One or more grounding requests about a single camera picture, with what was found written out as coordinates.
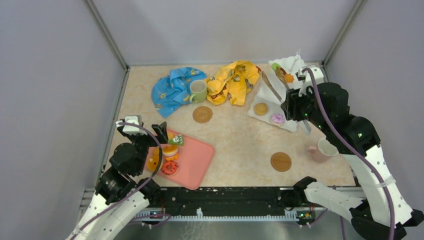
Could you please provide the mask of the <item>green round macaron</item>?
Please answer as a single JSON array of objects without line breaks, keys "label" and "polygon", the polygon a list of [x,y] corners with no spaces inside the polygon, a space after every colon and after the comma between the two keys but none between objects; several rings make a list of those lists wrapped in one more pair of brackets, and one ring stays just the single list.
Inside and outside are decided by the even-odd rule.
[{"label": "green round macaron", "polygon": [[273,62],[272,64],[271,64],[271,68],[272,68],[272,70],[274,71],[274,72],[276,72],[277,71],[277,69],[279,69],[281,67],[281,65],[280,64],[278,64],[278,63],[276,63],[276,62]]}]

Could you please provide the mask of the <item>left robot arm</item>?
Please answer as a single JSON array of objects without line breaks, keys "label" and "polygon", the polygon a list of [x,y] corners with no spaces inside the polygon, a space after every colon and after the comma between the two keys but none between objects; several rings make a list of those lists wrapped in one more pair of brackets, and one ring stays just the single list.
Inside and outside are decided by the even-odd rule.
[{"label": "left robot arm", "polygon": [[69,240],[112,240],[141,210],[160,202],[160,186],[153,177],[161,169],[158,163],[150,177],[139,182],[134,177],[143,173],[150,148],[169,140],[167,123],[153,124],[154,132],[121,119],[116,122],[118,132],[129,141],[119,144],[109,159],[110,167],[101,175],[87,210],[68,236]]}]

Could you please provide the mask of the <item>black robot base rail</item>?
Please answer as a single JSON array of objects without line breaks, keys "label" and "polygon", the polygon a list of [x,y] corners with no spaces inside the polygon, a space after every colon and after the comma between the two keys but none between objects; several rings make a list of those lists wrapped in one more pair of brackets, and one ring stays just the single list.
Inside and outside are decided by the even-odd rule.
[{"label": "black robot base rail", "polygon": [[175,217],[195,216],[198,211],[205,217],[279,217],[296,211],[295,216],[305,218],[319,207],[292,187],[163,187],[149,205]]}]

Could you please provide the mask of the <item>round tan muffin cake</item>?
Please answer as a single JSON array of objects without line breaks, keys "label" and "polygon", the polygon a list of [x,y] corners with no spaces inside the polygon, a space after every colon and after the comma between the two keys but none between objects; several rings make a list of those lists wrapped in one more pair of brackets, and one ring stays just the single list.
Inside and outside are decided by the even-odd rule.
[{"label": "round tan muffin cake", "polygon": [[253,112],[257,115],[257,116],[264,116],[268,113],[268,106],[266,103],[257,103],[254,107],[253,107]]}]

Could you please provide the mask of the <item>orange swirl cookie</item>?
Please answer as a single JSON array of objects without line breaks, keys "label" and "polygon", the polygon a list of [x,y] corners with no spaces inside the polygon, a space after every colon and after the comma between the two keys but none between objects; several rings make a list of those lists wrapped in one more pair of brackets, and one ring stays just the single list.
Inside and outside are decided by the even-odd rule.
[{"label": "orange swirl cookie", "polygon": [[284,79],[287,83],[293,83],[294,80],[295,80],[294,76],[292,74],[289,74],[289,73],[284,75]]}]

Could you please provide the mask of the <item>metal tongs white handle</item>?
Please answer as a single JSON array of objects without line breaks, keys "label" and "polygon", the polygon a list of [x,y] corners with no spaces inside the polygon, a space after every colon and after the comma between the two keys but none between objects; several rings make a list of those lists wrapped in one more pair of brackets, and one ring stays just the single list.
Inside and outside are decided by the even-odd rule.
[{"label": "metal tongs white handle", "polygon": [[281,83],[278,78],[273,75],[268,75],[265,70],[261,72],[262,83],[260,85],[259,92],[257,93],[258,103],[266,103],[268,106],[268,112],[264,117],[260,117],[261,120],[270,123],[270,116],[273,114],[282,114],[285,117],[285,123],[283,125],[275,125],[279,128],[296,132],[302,130],[306,136],[311,134],[311,127],[304,122],[287,120],[284,111],[281,108],[281,104],[286,100],[286,87]]}]

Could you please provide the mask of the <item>yellow orange pastry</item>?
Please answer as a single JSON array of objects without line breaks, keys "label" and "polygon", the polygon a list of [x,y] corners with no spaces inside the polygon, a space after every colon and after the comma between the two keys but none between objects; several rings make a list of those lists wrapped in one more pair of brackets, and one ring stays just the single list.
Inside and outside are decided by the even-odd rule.
[{"label": "yellow orange pastry", "polygon": [[167,145],[162,149],[162,154],[166,157],[174,156],[178,153],[177,145]]}]

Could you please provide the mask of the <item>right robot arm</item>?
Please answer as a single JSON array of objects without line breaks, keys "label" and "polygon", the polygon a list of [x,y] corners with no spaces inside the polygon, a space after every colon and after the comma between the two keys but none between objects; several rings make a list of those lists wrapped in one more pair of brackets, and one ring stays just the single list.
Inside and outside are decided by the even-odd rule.
[{"label": "right robot arm", "polygon": [[366,240],[400,240],[407,227],[423,222],[424,214],[402,197],[374,125],[351,114],[348,99],[339,84],[325,82],[309,85],[305,92],[288,89],[281,108],[288,120],[308,121],[324,133],[350,165],[365,198],[349,196],[307,176],[294,185],[293,200],[299,206],[314,203],[338,214]]}]

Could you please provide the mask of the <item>purple sprinkled donut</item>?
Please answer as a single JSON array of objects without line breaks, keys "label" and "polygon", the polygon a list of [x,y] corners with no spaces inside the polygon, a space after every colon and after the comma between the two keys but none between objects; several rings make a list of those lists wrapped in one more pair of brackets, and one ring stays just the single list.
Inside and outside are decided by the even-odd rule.
[{"label": "purple sprinkled donut", "polygon": [[282,114],[274,113],[270,116],[269,121],[276,126],[280,126],[285,123],[286,119]]}]

